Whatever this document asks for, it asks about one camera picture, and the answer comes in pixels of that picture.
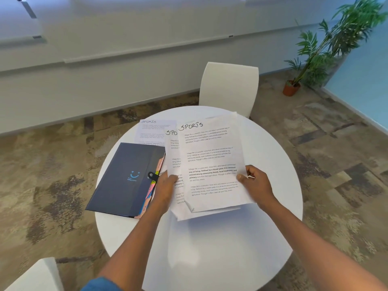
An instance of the carpet floor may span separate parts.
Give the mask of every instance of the carpet floor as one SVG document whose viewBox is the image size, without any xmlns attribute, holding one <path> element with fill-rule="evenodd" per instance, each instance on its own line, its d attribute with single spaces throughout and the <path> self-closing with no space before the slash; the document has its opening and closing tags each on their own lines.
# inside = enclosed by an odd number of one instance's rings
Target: carpet floor
<svg viewBox="0 0 388 291">
<path fill-rule="evenodd" d="M 388 137 L 323 93 L 281 91 L 288 72 L 260 77 L 251 118 L 284 148 L 302 187 L 303 221 L 388 284 Z M 190 93 L 0 137 L 0 290 L 55 257 L 66 291 L 109 259 L 85 211 L 101 165 L 131 127 Z M 262 288 L 314 290 L 297 258 Z"/>
</svg>

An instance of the dark blue folder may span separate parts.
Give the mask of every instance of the dark blue folder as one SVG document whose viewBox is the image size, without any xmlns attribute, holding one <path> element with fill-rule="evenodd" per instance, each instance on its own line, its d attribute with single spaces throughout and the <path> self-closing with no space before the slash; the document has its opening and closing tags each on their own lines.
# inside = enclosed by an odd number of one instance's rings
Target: dark blue folder
<svg viewBox="0 0 388 291">
<path fill-rule="evenodd" d="M 138 216 L 164 147 L 120 143 L 86 210 L 127 217 Z"/>
</svg>

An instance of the round white table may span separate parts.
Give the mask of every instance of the round white table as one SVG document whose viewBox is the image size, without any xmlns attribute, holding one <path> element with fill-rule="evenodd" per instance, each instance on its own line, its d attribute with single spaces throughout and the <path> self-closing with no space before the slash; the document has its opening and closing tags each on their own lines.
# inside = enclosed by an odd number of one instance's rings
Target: round white table
<svg viewBox="0 0 388 291">
<path fill-rule="evenodd" d="M 159 112 L 148 119 L 186 122 L 228 112 L 207 106 L 186 106 Z M 302 192 L 289 157 L 263 128 L 240 115 L 238 119 L 245 164 L 265 171 L 276 198 L 302 219 Z M 119 144 L 133 143 L 136 130 L 137 125 L 114 145 L 102 165 L 97 184 Z M 137 220 L 98 212 L 95 217 L 102 243 L 112 256 Z M 168 211 L 156 231 L 143 289 L 255 291 L 279 272 L 291 252 L 275 224 L 256 204 L 179 222 Z"/>
</svg>

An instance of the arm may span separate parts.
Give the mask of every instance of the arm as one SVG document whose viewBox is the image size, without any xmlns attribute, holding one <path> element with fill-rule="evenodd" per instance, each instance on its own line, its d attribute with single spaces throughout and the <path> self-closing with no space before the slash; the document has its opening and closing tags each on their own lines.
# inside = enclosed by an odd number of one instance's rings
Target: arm
<svg viewBox="0 0 388 291">
<path fill-rule="evenodd" d="M 238 175 L 238 181 L 274 221 L 318 290 L 388 291 L 374 275 L 320 238 L 281 205 L 272 193 L 271 184 L 263 171 L 251 165 L 246 166 L 246 169 L 251 177 Z"/>
<path fill-rule="evenodd" d="M 123 291 L 142 289 L 155 232 L 160 218 L 168 210 L 177 178 L 175 175 L 167 177 L 167 172 L 159 177 L 155 197 L 149 208 L 98 277 L 114 282 Z"/>
</svg>

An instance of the white chair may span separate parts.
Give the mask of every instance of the white chair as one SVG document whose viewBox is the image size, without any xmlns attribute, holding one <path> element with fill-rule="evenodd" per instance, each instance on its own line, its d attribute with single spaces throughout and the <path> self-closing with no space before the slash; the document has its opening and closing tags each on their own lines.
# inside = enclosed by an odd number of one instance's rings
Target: white chair
<svg viewBox="0 0 388 291">
<path fill-rule="evenodd" d="M 54 257 L 39 259 L 5 291 L 63 291 Z"/>
<path fill-rule="evenodd" d="M 259 87 L 259 68 L 208 62 L 202 76 L 199 104 L 249 117 Z"/>
</svg>

